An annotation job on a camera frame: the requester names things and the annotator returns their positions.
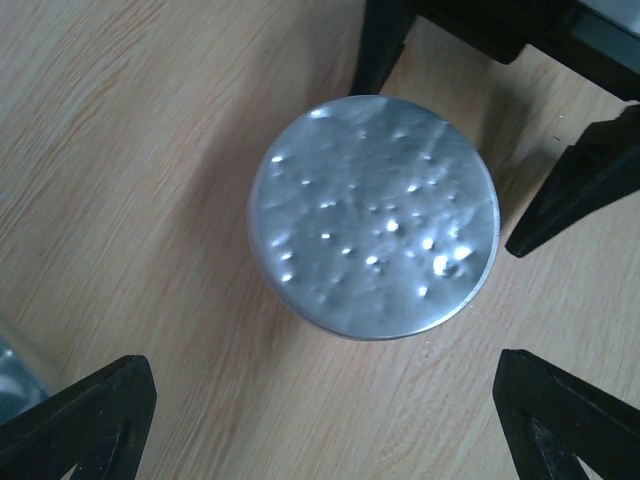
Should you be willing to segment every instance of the light wood grain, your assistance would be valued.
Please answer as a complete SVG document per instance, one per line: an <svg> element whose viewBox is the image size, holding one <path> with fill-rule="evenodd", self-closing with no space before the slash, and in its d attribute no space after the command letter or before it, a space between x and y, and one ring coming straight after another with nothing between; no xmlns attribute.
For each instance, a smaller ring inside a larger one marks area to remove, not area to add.
<svg viewBox="0 0 640 480"><path fill-rule="evenodd" d="M295 318L245 229L263 152L345 95L362 2L0 3L0 308L73 379L149 357L140 478L515 478L491 399L526 348L640 407L640 196L523 260L407 340ZM385 92L478 145L503 240L563 148L623 104L543 54L489 61L426 21Z"/></svg>

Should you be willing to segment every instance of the metal container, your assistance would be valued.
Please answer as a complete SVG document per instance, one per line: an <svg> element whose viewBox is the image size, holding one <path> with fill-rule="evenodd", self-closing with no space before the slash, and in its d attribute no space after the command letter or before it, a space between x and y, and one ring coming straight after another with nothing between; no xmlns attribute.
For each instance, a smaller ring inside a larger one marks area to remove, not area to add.
<svg viewBox="0 0 640 480"><path fill-rule="evenodd" d="M476 294L499 239L478 152L434 113L371 95L321 105L267 152L249 203L254 255L282 301L340 336L424 332Z"/></svg>
<svg viewBox="0 0 640 480"><path fill-rule="evenodd" d="M0 316L0 425L66 386L53 362Z"/></svg>

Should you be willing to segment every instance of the round metal object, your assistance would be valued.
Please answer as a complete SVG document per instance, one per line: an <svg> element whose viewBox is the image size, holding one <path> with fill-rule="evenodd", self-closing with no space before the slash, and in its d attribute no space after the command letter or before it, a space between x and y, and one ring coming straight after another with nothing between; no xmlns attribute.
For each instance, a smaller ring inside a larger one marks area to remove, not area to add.
<svg viewBox="0 0 640 480"><path fill-rule="evenodd" d="M249 218L280 298L323 329L368 340L458 312L487 277L500 228L469 141L432 112L378 95L293 122L262 161Z"/></svg>

